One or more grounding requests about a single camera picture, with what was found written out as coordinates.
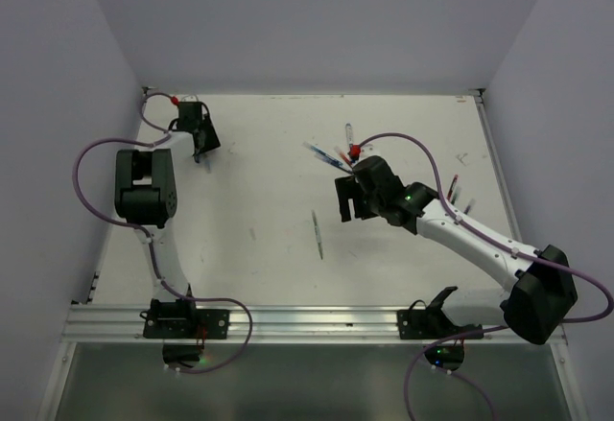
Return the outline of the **blue pen leftmost pile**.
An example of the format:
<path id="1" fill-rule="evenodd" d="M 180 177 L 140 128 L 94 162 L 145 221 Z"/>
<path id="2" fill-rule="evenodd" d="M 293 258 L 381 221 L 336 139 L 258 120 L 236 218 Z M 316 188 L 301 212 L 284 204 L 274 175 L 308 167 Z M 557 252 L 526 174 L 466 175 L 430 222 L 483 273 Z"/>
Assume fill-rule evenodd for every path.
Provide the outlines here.
<path id="1" fill-rule="evenodd" d="M 332 154 L 329 154 L 328 152 L 325 152 L 321 148 L 311 143 L 308 143 L 308 142 L 304 142 L 303 147 L 309 150 L 310 152 L 312 152 L 318 160 L 346 174 L 349 174 L 349 175 L 353 174 L 351 167 L 342 158 L 337 158 L 333 156 Z"/>

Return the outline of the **aluminium mounting rail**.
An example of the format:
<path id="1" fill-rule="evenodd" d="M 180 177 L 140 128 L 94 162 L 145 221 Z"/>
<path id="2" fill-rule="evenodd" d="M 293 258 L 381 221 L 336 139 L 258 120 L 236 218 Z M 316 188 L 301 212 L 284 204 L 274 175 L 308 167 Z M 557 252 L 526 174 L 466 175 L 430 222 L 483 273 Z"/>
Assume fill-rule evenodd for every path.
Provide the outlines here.
<path id="1" fill-rule="evenodd" d="M 63 342 L 140 343 L 145 305 L 73 305 L 60 338 Z M 396 344 L 399 336 L 394 306 L 251 306 L 246 314 L 229 306 L 228 338 L 240 344 L 248 331 L 254 344 Z"/>

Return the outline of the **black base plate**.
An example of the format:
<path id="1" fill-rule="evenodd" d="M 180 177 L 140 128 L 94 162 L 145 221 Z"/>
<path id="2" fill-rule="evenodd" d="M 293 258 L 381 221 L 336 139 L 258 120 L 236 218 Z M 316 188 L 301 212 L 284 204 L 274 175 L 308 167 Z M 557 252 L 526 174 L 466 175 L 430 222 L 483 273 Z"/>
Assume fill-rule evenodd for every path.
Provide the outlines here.
<path id="1" fill-rule="evenodd" d="M 396 312 L 396 324 L 401 339 L 443 339 L 462 333 L 469 333 L 466 339 L 482 339 L 482 325 L 457 325 L 444 312 L 444 302 L 458 289 L 450 286 L 443 289 L 430 302 L 418 299 L 406 309 Z"/>
<path id="2" fill-rule="evenodd" d="M 199 309 L 195 302 L 177 299 L 161 302 L 153 299 L 144 320 L 146 339 L 226 339 L 229 310 Z"/>

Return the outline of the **red pen in pile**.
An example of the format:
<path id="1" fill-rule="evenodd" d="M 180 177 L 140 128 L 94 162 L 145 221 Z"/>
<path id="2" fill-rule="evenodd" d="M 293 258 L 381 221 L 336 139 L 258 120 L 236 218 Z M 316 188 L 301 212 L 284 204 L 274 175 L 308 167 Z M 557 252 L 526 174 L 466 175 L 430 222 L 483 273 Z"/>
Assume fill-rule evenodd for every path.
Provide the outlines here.
<path id="1" fill-rule="evenodd" d="M 346 165 L 348 165 L 350 168 L 353 167 L 353 162 L 345 152 L 343 152 L 340 148 L 335 148 L 335 152 Z"/>

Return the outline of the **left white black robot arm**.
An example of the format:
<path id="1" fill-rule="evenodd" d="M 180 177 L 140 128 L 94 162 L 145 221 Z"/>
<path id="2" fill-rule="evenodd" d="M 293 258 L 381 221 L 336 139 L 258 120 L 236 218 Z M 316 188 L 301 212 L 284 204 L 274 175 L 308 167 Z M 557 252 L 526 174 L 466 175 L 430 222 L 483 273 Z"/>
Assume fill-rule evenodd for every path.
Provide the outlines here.
<path id="1" fill-rule="evenodd" d="M 192 294 L 178 257 L 173 220 L 178 209 L 177 177 L 197 167 L 221 146 L 209 108 L 180 101 L 178 117 L 157 146 L 116 153 L 114 206 L 143 246 L 153 279 L 153 299 L 174 302 Z"/>

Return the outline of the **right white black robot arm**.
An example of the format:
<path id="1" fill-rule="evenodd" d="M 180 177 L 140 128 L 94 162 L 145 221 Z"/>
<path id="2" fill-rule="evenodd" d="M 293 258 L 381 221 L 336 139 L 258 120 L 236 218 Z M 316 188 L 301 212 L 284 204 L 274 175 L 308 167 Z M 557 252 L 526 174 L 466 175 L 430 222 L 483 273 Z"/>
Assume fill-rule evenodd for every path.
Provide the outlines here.
<path id="1" fill-rule="evenodd" d="M 543 344 L 578 300 L 566 254 L 555 246 L 538 250 L 509 239 L 442 204 L 437 191 L 409 185 L 374 155 L 352 175 L 335 181 L 343 222 L 384 219 L 389 225 L 438 243 L 493 279 L 494 289 L 440 291 L 430 303 L 397 313 L 401 339 L 443 339 L 459 333 L 481 335 L 486 325 L 507 326 L 521 339 Z"/>

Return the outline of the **blue capped pen upright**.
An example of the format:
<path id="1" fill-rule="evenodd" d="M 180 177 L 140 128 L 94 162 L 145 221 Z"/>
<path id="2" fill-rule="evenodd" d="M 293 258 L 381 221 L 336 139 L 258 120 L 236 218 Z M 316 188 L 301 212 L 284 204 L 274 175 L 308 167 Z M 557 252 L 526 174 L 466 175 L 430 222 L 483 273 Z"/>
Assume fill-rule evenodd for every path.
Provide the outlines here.
<path id="1" fill-rule="evenodd" d="M 353 134 L 353 127 L 350 123 L 346 123 L 344 126 L 344 131 L 345 131 L 345 139 L 346 139 L 346 144 L 347 144 L 347 149 L 349 152 L 352 151 L 352 148 L 354 146 L 354 134 Z"/>

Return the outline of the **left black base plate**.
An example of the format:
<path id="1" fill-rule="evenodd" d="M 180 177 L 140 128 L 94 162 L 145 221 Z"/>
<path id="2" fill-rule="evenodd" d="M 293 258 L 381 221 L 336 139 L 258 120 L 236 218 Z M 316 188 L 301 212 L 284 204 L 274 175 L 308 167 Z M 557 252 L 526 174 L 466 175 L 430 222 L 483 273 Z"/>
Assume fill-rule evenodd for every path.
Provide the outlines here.
<path id="1" fill-rule="evenodd" d="M 195 302 L 177 299 L 161 302 L 153 299 L 144 320 L 146 339 L 226 339 L 229 310 L 199 309 Z"/>

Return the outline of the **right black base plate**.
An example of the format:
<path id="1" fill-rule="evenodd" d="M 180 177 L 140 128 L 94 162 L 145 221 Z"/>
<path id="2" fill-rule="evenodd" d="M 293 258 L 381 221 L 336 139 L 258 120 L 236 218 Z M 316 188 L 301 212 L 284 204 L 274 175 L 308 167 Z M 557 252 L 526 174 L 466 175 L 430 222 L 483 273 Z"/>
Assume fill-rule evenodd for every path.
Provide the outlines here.
<path id="1" fill-rule="evenodd" d="M 450 286 L 443 289 L 430 302 L 418 299 L 406 309 L 396 312 L 396 324 L 401 339 L 443 339 L 462 333 L 469 333 L 466 339 L 482 339 L 482 325 L 457 325 L 444 312 L 444 302 L 458 289 Z"/>

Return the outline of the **red pen cap right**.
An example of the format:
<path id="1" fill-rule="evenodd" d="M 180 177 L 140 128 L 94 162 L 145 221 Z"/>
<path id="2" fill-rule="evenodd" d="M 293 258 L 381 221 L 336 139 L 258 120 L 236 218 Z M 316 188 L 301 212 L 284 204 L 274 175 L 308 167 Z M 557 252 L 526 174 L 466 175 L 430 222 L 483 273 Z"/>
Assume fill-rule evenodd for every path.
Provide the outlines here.
<path id="1" fill-rule="evenodd" d="M 454 192 L 456 190 L 457 184 L 458 184 L 458 180 L 459 180 L 459 175 L 458 174 L 454 174 L 450 186 L 448 188 L 447 194 L 446 194 L 446 199 L 448 201 L 452 200 L 452 196 L 454 195 Z"/>

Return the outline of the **grey pen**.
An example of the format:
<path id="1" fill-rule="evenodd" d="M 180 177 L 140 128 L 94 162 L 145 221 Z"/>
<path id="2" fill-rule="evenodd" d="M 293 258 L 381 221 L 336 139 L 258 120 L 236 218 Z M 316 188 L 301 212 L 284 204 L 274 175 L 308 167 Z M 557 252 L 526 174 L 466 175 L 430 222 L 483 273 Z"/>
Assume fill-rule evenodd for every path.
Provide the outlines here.
<path id="1" fill-rule="evenodd" d="M 312 216 L 312 221 L 313 221 L 313 225 L 314 225 L 315 238 L 316 238 L 316 243 L 317 243 L 317 248 L 318 248 L 319 258 L 320 258 L 320 260 L 322 260 L 322 261 L 323 261 L 324 254 L 323 254 L 322 237 L 321 237 L 321 232 L 320 232 L 320 227 L 319 227 L 318 217 L 317 217 L 317 214 L 316 214 L 316 211 L 315 211 L 315 210 L 312 210 L 312 211 L 311 211 L 311 216 Z"/>

